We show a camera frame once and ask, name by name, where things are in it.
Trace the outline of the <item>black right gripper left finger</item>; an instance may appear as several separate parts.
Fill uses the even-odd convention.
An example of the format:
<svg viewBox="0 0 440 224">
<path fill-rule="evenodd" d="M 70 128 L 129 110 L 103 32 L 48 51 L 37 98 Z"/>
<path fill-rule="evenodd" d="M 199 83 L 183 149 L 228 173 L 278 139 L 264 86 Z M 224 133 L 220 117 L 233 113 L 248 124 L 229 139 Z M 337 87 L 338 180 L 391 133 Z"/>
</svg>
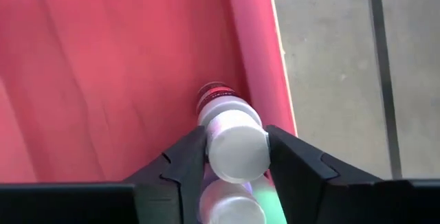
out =
<svg viewBox="0 0 440 224">
<path fill-rule="evenodd" d="M 205 149 L 198 126 L 123 181 L 0 184 L 0 224 L 199 224 Z"/>
</svg>

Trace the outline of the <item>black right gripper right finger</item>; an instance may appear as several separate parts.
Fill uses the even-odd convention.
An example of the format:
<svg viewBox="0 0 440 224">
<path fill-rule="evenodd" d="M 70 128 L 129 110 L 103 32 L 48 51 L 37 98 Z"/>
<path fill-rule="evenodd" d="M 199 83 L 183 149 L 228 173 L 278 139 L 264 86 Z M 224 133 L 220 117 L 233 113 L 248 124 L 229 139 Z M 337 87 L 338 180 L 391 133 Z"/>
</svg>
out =
<svg viewBox="0 0 440 224">
<path fill-rule="evenodd" d="M 277 126 L 266 130 L 288 224 L 440 224 L 440 179 L 383 180 Z"/>
</svg>

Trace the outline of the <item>green paint bottle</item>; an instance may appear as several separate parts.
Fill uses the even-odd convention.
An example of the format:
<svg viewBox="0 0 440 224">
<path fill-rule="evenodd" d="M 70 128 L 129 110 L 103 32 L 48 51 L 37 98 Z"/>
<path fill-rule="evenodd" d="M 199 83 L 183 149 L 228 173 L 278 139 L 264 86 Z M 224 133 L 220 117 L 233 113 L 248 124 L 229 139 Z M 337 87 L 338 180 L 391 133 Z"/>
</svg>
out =
<svg viewBox="0 0 440 224">
<path fill-rule="evenodd" d="M 252 195 L 265 213 L 266 224 L 287 224 L 275 187 L 265 176 L 252 181 Z"/>
</svg>

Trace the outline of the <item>blue paint bottle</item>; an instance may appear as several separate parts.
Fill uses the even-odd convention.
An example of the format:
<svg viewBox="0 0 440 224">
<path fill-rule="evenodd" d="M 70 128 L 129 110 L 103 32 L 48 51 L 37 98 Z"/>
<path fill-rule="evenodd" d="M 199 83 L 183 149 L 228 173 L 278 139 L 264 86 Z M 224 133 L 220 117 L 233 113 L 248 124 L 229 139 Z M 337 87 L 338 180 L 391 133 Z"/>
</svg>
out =
<svg viewBox="0 0 440 224">
<path fill-rule="evenodd" d="M 221 179 L 202 192 L 199 215 L 202 224 L 266 224 L 262 207 L 246 187 Z"/>
</svg>

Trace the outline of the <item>purple paint bottle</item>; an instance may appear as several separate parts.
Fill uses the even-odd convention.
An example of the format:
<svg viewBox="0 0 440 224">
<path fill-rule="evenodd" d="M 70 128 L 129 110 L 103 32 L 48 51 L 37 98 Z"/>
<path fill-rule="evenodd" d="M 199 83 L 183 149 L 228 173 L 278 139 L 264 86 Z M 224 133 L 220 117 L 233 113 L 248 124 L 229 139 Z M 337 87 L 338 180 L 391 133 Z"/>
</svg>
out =
<svg viewBox="0 0 440 224">
<path fill-rule="evenodd" d="M 206 156 L 216 176 L 230 183 L 262 176 L 270 166 L 270 145 L 256 110 L 222 82 L 204 85 L 198 98 L 198 125 L 206 130 Z"/>
</svg>

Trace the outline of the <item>pink plastic bin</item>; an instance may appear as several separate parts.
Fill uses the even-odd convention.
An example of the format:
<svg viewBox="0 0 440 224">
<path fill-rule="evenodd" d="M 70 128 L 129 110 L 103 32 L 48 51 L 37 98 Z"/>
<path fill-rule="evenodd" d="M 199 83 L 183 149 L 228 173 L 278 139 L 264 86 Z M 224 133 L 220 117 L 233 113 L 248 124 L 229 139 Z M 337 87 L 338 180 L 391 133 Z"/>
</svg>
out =
<svg viewBox="0 0 440 224">
<path fill-rule="evenodd" d="M 0 183 L 121 180 L 212 81 L 295 132 L 274 0 L 0 0 Z"/>
</svg>

